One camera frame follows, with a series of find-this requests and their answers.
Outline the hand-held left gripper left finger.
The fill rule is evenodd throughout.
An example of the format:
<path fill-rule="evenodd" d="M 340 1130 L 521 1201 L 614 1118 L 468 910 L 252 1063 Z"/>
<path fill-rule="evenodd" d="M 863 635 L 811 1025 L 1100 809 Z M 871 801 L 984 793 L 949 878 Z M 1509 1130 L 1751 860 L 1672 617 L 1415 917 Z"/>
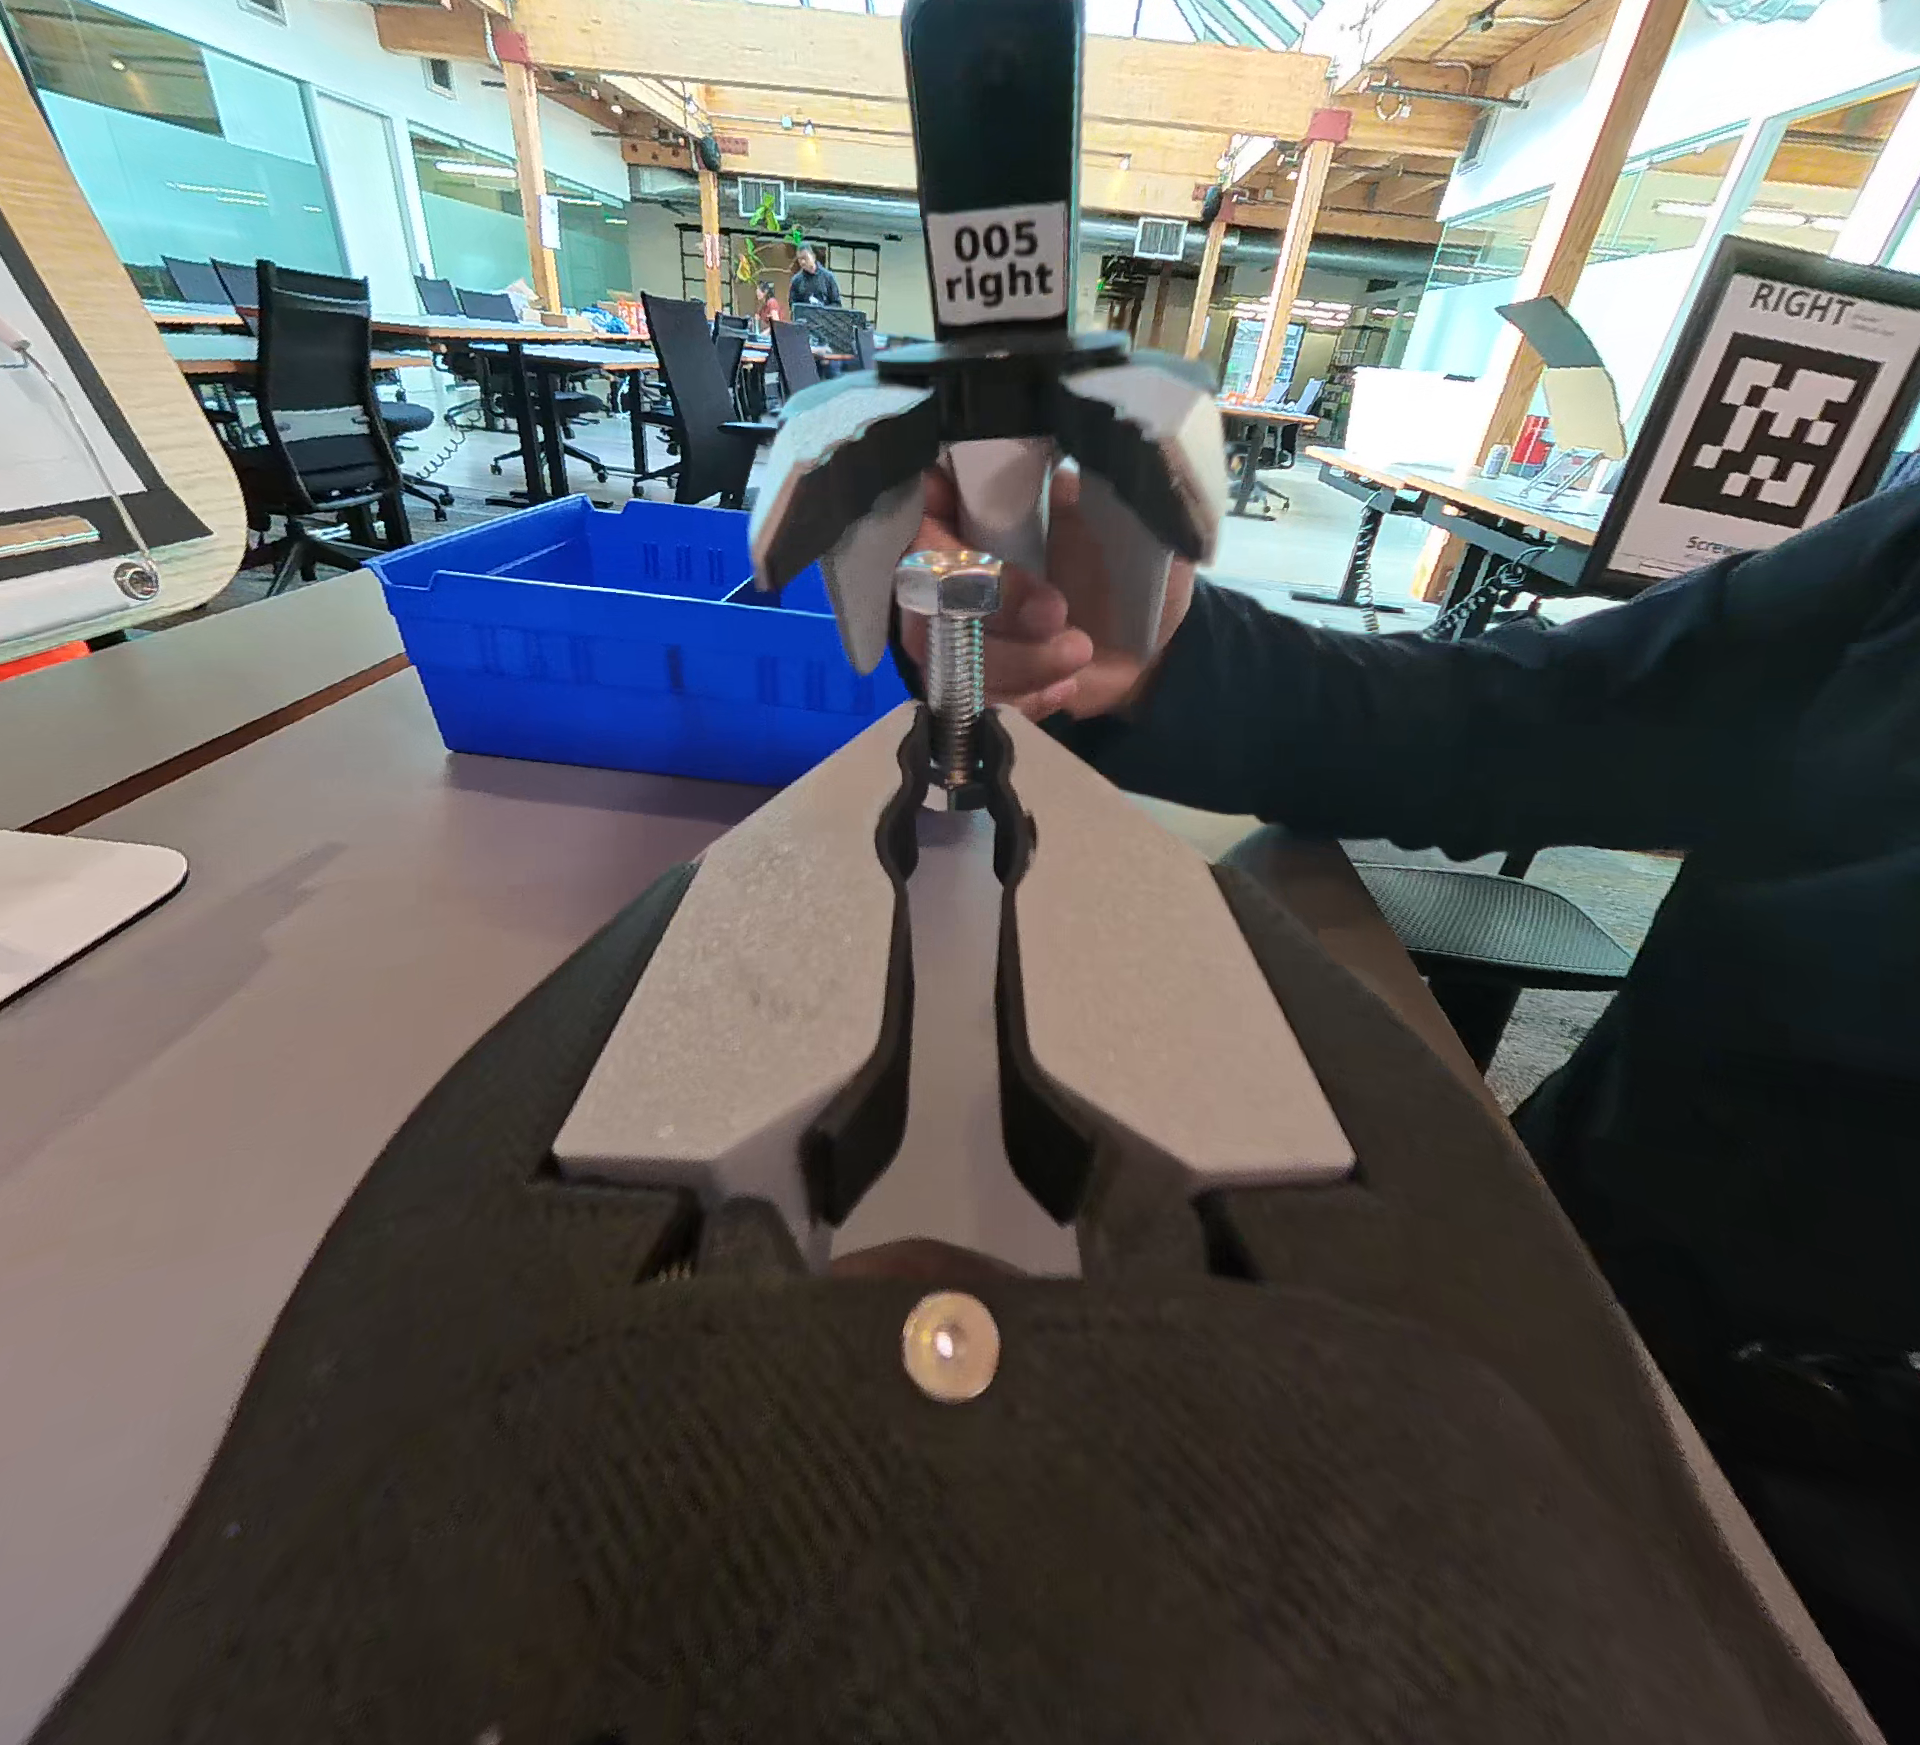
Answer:
<path fill-rule="evenodd" d="M 906 1127 L 919 809 L 905 704 L 707 846 L 555 1135 L 562 1177 L 768 1203 L 828 1261 Z"/>

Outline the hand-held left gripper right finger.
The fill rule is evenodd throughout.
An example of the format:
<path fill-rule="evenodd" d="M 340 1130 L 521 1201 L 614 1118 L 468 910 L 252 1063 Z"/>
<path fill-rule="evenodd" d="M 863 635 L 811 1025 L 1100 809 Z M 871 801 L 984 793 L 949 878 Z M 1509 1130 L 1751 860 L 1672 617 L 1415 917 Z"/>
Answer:
<path fill-rule="evenodd" d="M 1351 1180 L 1352 1146 L 1209 863 L 1038 726 L 993 712 L 1000 1135 L 1060 1225 L 1144 1185 Z"/>

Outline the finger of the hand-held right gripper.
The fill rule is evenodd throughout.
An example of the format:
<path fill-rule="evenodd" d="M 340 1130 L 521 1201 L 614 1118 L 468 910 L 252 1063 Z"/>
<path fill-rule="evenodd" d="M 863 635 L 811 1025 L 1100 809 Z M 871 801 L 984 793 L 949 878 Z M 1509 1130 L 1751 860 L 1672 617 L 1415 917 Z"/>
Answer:
<path fill-rule="evenodd" d="M 1188 364 L 1088 368 L 1058 384 L 1052 429 L 1077 470 L 1114 646 L 1146 661 L 1171 565 L 1217 553 L 1228 467 L 1213 386 Z"/>
<path fill-rule="evenodd" d="M 799 392 L 780 418 L 750 524 L 755 587 L 819 566 L 849 663 L 888 652 L 894 574 L 924 516 L 941 453 L 930 388 L 845 375 Z"/>

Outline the steel hex bolt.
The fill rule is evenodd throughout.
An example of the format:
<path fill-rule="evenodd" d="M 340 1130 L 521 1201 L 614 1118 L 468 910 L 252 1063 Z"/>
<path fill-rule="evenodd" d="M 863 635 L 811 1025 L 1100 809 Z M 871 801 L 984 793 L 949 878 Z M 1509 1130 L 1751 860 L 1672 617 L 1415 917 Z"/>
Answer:
<path fill-rule="evenodd" d="M 987 710 L 987 623 L 1000 608 L 1004 560 L 992 553 L 942 547 L 898 560 L 894 599 L 905 621 L 924 628 L 924 708 L 928 758 L 967 776 L 978 760 Z"/>

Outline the blue plastic bin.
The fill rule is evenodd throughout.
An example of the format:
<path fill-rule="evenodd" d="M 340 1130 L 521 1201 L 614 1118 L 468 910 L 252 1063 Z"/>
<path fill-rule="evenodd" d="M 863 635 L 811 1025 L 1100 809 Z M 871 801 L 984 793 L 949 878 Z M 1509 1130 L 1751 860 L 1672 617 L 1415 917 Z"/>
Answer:
<path fill-rule="evenodd" d="M 372 560 L 452 752 L 784 785 L 906 701 L 817 566 L 760 591 L 750 516 L 577 495 Z"/>

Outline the person's right forearm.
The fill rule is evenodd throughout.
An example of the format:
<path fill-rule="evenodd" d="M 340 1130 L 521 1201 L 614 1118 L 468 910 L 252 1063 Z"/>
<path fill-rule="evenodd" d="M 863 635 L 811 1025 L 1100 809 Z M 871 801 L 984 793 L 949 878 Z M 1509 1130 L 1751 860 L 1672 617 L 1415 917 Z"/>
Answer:
<path fill-rule="evenodd" d="M 1309 626 L 1201 585 L 1140 697 L 1060 736 L 1118 785 L 1454 858 L 1597 846 L 1916 873 L 1917 491 L 1552 626 Z"/>

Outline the wooden standing desk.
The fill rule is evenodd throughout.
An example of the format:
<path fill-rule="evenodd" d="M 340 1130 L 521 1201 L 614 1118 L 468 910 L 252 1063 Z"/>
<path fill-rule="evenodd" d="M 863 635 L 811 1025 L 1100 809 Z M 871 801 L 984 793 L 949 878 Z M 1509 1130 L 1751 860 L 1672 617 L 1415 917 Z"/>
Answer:
<path fill-rule="evenodd" d="M 1400 613 L 1404 604 L 1379 601 L 1373 560 L 1388 518 L 1415 518 L 1443 536 L 1458 554 L 1437 610 L 1428 626 L 1434 636 L 1471 636 L 1495 614 L 1527 601 L 1568 599 L 1579 592 L 1597 526 L 1523 506 L 1490 488 L 1485 481 L 1455 484 L 1410 467 L 1364 464 L 1348 453 L 1309 443 L 1305 451 L 1322 484 L 1359 504 L 1359 523 L 1342 579 L 1335 589 L 1296 589 L 1310 604 Z"/>

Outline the long wooden office desk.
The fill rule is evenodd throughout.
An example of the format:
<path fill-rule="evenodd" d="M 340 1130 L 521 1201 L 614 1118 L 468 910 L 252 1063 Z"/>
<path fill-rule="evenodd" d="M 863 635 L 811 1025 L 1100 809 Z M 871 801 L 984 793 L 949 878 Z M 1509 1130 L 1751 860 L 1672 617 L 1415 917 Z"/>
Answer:
<path fill-rule="evenodd" d="M 219 386 L 247 398 L 258 393 L 258 338 L 252 319 L 231 308 L 192 303 L 148 303 L 148 318 L 192 388 Z M 421 368 L 454 350 L 481 350 L 484 357 L 505 354 L 500 364 L 521 440 L 524 491 L 492 495 L 489 503 L 500 508 L 567 497 L 567 463 L 587 463 L 580 449 L 567 446 L 561 429 L 561 373 L 620 375 L 660 368 L 654 348 L 634 332 L 605 333 L 569 323 L 373 315 L 369 339 L 373 372 Z"/>

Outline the person's right hand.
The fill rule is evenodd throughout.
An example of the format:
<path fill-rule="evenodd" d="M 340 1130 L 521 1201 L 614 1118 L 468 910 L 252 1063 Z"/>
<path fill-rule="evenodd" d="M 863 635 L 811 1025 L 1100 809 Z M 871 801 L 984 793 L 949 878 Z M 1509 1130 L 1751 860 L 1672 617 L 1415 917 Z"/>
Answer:
<path fill-rule="evenodd" d="M 1169 560 L 1156 648 L 1130 652 L 1107 556 L 1080 510 L 1081 488 L 1072 467 L 1052 474 L 1046 573 L 1009 566 L 984 626 L 984 700 L 1034 722 L 1127 715 L 1182 626 L 1197 583 L 1191 560 Z"/>

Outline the black office chair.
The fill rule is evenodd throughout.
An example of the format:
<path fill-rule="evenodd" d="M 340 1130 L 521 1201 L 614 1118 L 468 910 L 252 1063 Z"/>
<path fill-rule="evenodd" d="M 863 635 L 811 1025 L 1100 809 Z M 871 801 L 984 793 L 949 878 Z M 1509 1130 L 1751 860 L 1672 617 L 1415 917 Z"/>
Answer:
<path fill-rule="evenodd" d="M 277 596 L 412 542 L 404 481 L 372 377 L 365 282 L 256 265 L 260 440 L 231 460 Z"/>
<path fill-rule="evenodd" d="M 755 422 L 736 415 L 733 388 L 691 300 L 642 293 L 647 335 L 669 396 L 668 427 L 678 440 L 675 503 L 750 506 L 750 479 L 761 443 Z"/>

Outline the dark mesh office chair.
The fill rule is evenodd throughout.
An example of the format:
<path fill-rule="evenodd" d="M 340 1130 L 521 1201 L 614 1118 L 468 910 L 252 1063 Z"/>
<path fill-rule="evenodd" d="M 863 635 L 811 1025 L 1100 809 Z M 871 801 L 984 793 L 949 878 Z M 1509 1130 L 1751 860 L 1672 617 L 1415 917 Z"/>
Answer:
<path fill-rule="evenodd" d="M 1483 1078 L 1525 991 L 1614 991 L 1635 960 L 1573 898 L 1500 868 L 1356 865 L 1262 823 L 1221 858 L 1294 917 L 1452 1071 Z"/>

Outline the framed marker sign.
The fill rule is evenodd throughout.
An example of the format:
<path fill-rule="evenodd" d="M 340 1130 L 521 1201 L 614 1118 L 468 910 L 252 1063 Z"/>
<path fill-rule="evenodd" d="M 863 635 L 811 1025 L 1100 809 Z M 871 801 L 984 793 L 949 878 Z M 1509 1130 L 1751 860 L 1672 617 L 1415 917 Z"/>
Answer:
<path fill-rule="evenodd" d="M 1858 503 L 1880 484 L 1916 392 L 1916 273 L 1722 239 L 1579 592 L 1627 599 Z"/>

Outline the person's torso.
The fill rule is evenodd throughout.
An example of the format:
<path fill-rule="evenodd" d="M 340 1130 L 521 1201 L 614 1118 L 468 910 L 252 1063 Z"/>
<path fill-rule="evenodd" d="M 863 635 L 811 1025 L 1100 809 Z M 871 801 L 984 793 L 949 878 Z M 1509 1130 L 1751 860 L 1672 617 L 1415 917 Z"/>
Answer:
<path fill-rule="evenodd" d="M 1916 1741 L 1916 804 L 1696 851 L 1520 1134 L 1890 1741 Z"/>

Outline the white flat base plate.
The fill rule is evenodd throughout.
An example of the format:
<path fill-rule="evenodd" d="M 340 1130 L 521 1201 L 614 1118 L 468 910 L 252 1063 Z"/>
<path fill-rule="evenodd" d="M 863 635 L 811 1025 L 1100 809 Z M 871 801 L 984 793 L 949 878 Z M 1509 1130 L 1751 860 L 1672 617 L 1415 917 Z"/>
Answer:
<path fill-rule="evenodd" d="M 228 453 L 53 128 L 2 63 L 4 689 L 167 623 L 238 570 Z"/>

